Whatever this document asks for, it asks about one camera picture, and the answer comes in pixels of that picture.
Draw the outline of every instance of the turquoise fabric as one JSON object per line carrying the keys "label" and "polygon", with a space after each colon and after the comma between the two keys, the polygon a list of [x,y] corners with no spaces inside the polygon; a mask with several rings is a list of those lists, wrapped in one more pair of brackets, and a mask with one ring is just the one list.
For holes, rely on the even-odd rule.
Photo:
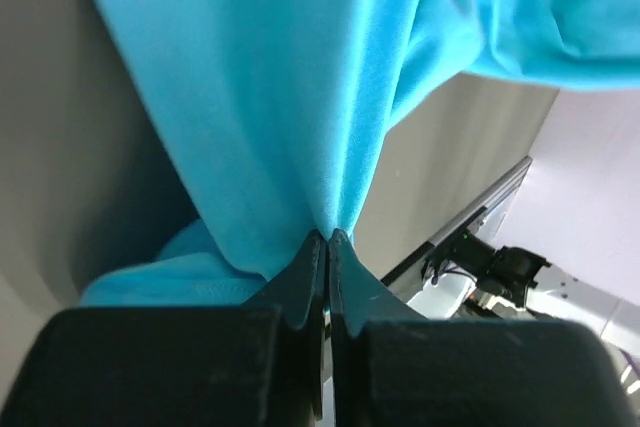
{"label": "turquoise fabric", "polygon": [[637,0],[95,1],[202,220],[85,305],[242,302],[353,231],[386,132],[461,71],[640,79]]}

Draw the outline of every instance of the purple wire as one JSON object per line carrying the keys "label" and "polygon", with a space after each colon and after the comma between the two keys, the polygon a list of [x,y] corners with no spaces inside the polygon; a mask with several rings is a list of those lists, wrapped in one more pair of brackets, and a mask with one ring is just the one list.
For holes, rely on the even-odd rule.
{"label": "purple wire", "polygon": [[626,360],[631,366],[631,370],[633,370],[638,379],[640,379],[640,368],[638,368],[638,364],[636,364],[636,361],[633,359],[633,357],[631,357],[626,351],[622,349],[620,349],[620,353],[624,357],[624,360]]}

